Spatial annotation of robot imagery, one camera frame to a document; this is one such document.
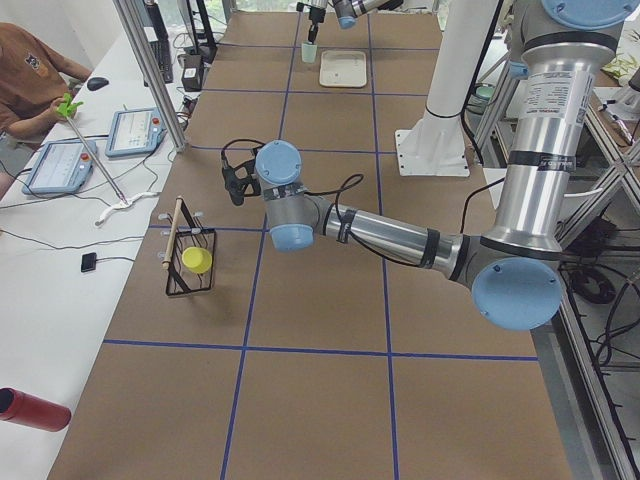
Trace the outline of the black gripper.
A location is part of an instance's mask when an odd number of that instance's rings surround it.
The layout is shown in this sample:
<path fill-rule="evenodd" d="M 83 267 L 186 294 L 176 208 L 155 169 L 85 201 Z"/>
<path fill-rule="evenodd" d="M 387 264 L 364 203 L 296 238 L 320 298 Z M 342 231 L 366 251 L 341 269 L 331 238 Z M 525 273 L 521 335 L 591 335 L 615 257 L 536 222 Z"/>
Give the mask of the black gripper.
<path fill-rule="evenodd" d="M 246 197 L 260 195 L 260 182 L 255 173 L 255 158 L 232 167 L 227 157 L 222 155 L 221 163 L 224 186 L 235 206 L 242 206 Z"/>
<path fill-rule="evenodd" d="M 316 43 L 319 24 L 324 22 L 327 7 L 327 0 L 300 0 L 296 2 L 297 12 L 303 12 L 305 9 L 309 10 L 309 20 L 312 23 L 307 34 L 307 42 L 309 44 Z"/>

